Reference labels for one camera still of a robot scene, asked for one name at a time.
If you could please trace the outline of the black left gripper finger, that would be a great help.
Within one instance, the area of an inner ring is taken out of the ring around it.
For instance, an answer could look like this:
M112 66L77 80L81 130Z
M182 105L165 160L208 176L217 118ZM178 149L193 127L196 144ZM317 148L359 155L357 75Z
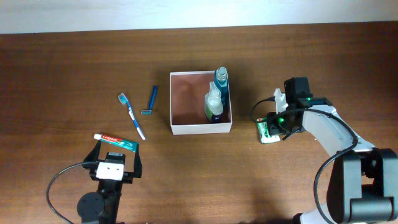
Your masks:
M91 150L91 152L84 158L83 165L84 169L95 169L98 166L98 157L101 149L101 141L98 140L95 147Z
M134 178L141 178L142 177L142 162L139 155L139 145L136 146L136 151L134 155L134 171L133 171Z

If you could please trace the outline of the green white soap packet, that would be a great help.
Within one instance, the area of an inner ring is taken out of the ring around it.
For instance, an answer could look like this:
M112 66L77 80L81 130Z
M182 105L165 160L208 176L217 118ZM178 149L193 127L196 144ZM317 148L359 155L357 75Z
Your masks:
M262 144L271 144L280 141L280 137L269 133L266 118L258 118L256 122L259 130L260 142Z

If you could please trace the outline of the clear soap pump bottle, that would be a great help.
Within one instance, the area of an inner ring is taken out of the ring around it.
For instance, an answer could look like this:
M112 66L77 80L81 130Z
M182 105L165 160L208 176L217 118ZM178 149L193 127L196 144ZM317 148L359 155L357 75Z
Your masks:
M210 123L221 123L224 111L221 92L214 82L209 82L210 89L205 95L205 114Z

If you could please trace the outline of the green mouthwash bottle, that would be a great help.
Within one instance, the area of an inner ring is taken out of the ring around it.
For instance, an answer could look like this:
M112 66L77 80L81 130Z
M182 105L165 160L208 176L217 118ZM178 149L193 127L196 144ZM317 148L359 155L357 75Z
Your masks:
M215 71L215 85L221 92L221 102L223 106L228 102L228 71L225 67L219 67Z

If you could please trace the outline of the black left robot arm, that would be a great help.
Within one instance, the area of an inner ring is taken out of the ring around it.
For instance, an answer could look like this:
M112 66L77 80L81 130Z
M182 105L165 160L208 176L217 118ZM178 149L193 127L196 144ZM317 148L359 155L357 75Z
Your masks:
M95 192L84 194L77 204L77 213L82 223L116 224L120 198L124 184L132 184L133 178L141 176L141 162L134 163L134 170L124 170L126 155L109 152L105 159L99 159L101 141L83 160L83 168L89 170L92 180L98 182Z

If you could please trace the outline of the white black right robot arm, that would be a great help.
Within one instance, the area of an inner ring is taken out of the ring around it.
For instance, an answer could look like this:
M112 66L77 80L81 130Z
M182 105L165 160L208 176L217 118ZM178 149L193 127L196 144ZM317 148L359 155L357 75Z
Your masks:
M270 136L307 131L327 159L313 181L316 208L293 223L380 223L397 219L397 154L358 136L326 98L272 96L276 111L265 123Z

